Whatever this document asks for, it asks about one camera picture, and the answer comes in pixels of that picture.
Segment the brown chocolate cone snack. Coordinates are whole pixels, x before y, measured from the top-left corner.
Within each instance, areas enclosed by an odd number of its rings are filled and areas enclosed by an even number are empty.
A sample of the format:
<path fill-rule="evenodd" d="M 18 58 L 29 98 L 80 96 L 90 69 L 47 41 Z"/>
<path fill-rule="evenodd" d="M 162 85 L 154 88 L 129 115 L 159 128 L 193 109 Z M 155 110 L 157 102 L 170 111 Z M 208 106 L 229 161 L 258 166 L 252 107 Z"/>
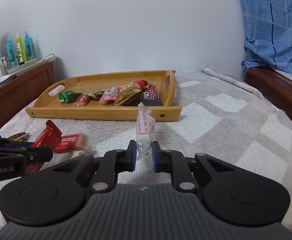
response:
<path fill-rule="evenodd" d="M 8 137 L 8 139 L 13 140 L 15 142 L 25 142 L 28 140 L 29 136 L 30 134 L 27 132 L 20 132 Z"/>

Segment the clear white candy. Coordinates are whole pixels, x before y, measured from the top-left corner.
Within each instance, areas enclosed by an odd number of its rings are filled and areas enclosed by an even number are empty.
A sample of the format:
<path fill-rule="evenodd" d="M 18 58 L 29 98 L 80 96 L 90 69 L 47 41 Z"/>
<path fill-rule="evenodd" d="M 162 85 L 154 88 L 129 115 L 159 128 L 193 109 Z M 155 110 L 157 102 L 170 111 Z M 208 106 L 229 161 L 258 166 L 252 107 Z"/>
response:
<path fill-rule="evenodd" d="M 155 119 L 151 116 L 151 109 L 141 102 L 138 104 L 136 121 L 137 160 L 151 154 L 155 139 Z"/>

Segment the red Biscoff biscuit packet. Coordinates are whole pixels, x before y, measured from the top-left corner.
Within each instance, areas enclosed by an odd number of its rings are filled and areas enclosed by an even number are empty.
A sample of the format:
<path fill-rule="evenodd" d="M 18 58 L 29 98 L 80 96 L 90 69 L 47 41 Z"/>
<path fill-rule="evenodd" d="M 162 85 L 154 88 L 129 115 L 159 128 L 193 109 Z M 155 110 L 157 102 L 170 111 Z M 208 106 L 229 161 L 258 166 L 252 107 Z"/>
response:
<path fill-rule="evenodd" d="M 82 150 L 85 142 L 83 133 L 62 136 L 61 141 L 57 144 L 54 153 Z"/>

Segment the long red wafer bar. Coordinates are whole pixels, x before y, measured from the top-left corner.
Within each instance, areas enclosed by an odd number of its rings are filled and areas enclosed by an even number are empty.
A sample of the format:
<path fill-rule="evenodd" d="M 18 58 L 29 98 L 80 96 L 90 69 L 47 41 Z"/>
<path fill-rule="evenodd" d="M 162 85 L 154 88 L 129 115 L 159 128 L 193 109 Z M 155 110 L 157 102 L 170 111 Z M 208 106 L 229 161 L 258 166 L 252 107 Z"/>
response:
<path fill-rule="evenodd" d="M 31 147 L 49 148 L 49 151 L 41 150 L 36 154 L 36 160 L 31 161 L 25 167 L 25 174 L 29 175 L 38 172 L 45 162 L 49 162 L 53 157 L 53 150 L 61 142 L 62 132 L 51 121 L 46 122 L 46 128 L 42 131 L 39 137 L 33 142 Z"/>

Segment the red black snack bar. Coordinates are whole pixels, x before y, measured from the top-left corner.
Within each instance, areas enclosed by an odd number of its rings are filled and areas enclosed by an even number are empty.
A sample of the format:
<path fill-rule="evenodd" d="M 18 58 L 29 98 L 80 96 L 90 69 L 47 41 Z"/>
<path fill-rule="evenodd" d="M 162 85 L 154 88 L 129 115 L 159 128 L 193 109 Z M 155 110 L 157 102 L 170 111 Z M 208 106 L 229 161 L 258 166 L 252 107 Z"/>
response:
<path fill-rule="evenodd" d="M 145 106 L 163 106 L 163 103 L 158 96 L 155 85 L 148 83 L 143 88 L 142 103 Z"/>

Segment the pink pastry packet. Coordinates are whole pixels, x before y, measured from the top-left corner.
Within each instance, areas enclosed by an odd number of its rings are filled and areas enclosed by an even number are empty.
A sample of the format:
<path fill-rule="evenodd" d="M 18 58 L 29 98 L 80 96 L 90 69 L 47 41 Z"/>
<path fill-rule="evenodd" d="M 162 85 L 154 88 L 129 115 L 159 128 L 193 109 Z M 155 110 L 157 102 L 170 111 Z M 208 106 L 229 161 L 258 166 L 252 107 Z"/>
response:
<path fill-rule="evenodd" d="M 118 87 L 117 86 L 113 86 L 111 88 L 108 88 L 107 90 L 105 90 L 104 94 L 101 96 L 100 98 L 100 102 L 101 103 L 107 103 L 110 101 L 115 101 L 117 99 L 118 96 Z"/>

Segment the red gold peanut bag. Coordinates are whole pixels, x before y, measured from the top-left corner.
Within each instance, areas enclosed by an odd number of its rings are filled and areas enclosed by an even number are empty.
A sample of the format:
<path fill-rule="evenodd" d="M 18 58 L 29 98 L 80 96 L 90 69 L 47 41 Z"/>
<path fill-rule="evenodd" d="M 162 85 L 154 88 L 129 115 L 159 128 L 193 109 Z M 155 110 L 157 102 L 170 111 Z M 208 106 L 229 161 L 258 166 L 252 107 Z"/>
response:
<path fill-rule="evenodd" d="M 133 106 L 141 101 L 147 80 L 135 80 L 124 85 L 118 92 L 114 106 Z"/>

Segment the gold foil snack packet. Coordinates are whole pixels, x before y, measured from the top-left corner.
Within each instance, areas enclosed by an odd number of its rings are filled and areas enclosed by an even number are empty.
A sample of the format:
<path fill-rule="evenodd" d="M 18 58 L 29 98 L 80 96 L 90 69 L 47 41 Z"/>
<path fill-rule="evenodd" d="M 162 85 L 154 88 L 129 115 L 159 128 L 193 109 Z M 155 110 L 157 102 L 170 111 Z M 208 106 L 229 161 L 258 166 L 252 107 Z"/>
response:
<path fill-rule="evenodd" d="M 104 94 L 105 90 L 104 89 L 96 89 L 96 90 L 91 90 L 88 92 L 83 93 L 83 95 L 86 95 L 90 98 L 92 98 L 92 100 L 99 100 L 101 98 L 101 96 Z"/>

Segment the green foil snack packet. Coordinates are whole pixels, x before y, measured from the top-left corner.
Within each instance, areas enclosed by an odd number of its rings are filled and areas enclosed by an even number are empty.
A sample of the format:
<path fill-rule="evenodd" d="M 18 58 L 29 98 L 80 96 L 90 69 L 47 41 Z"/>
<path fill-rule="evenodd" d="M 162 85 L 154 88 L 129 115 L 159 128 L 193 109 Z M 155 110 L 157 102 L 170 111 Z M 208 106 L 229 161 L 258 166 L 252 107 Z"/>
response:
<path fill-rule="evenodd" d="M 81 93 L 74 92 L 72 90 L 60 92 L 58 99 L 61 103 L 71 103 L 81 96 Z"/>

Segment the clear bag nougat snack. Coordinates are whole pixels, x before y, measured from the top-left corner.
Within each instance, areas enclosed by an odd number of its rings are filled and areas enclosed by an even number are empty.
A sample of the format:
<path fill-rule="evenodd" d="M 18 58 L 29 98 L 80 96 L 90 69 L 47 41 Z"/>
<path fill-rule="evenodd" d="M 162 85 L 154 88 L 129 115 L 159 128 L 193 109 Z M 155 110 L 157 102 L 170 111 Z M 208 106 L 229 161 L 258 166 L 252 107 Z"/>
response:
<path fill-rule="evenodd" d="M 79 157 L 80 155 L 90 155 L 92 154 L 92 150 L 91 149 L 86 149 L 86 150 L 75 150 L 71 153 L 70 155 L 70 159 Z"/>

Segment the grey white checked blanket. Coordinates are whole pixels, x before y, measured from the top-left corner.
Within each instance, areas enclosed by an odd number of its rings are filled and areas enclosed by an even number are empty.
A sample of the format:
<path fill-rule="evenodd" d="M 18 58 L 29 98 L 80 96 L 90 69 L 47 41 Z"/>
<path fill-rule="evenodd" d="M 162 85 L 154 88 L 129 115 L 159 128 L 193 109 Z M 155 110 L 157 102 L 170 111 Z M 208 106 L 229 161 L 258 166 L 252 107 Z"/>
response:
<path fill-rule="evenodd" d="M 176 71 L 174 105 L 182 111 L 175 122 L 156 122 L 162 149 L 187 157 L 203 152 L 282 184 L 291 203 L 282 224 L 292 232 L 292 121 L 267 99 L 261 100 L 228 82 L 198 70 Z M 34 141 L 47 119 L 31 118 L 23 109 L 0 129 L 2 137 L 29 132 Z M 52 119 L 63 135 L 85 134 L 85 148 L 95 157 L 126 148 L 136 139 L 136 121 Z M 170 182 L 166 173 L 155 174 L 149 156 L 137 161 L 134 173 L 121 173 L 119 183 Z M 12 179 L 0 182 L 0 190 Z M 0 229 L 6 224 L 0 212 Z"/>

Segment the teal spray bottle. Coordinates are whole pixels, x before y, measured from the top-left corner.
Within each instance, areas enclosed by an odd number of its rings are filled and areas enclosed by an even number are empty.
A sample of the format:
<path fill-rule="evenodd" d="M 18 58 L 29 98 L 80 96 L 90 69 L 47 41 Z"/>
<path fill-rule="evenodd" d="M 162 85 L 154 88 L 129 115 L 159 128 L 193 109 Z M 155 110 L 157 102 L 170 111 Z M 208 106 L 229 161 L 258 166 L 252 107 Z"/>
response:
<path fill-rule="evenodd" d="M 17 59 L 15 57 L 14 46 L 13 46 L 10 35 L 7 35 L 6 50 L 7 50 L 9 68 L 11 69 L 11 68 L 16 67 L 18 65 L 18 63 L 17 63 Z"/>
<path fill-rule="evenodd" d="M 31 61 L 35 57 L 34 57 L 34 51 L 33 51 L 33 46 L 32 46 L 32 38 L 29 36 L 28 31 L 25 31 L 24 47 L 25 47 L 26 61 Z"/>

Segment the green spray bottle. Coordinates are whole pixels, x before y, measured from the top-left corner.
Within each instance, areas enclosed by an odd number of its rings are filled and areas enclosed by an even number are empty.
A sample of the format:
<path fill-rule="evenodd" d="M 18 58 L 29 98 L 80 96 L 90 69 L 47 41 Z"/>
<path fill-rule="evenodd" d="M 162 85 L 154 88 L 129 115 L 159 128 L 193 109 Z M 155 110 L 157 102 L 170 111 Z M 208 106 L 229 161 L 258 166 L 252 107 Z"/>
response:
<path fill-rule="evenodd" d="M 24 63 L 26 63 L 24 45 L 23 45 L 23 40 L 20 37 L 18 32 L 17 32 L 16 44 L 17 44 L 18 61 L 20 64 L 24 64 Z"/>

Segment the blue plaid bedding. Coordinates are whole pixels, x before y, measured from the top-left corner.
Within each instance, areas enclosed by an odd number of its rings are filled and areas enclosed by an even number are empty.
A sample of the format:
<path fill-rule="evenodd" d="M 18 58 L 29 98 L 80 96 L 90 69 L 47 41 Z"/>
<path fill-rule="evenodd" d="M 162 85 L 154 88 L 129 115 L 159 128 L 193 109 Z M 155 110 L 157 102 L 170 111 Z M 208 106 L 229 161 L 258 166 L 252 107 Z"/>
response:
<path fill-rule="evenodd" d="M 240 0 L 246 58 L 241 66 L 268 65 L 292 74 L 292 0 Z"/>

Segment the brown wooden bed frame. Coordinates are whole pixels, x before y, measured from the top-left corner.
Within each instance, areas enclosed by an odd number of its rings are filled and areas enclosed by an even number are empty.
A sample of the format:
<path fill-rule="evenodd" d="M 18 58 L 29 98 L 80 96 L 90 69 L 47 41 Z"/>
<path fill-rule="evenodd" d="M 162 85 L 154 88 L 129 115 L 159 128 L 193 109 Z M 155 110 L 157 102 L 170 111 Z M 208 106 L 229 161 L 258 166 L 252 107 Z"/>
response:
<path fill-rule="evenodd" d="M 273 105 L 283 110 L 292 120 L 292 81 L 270 66 L 250 67 L 245 82 L 258 89 Z"/>

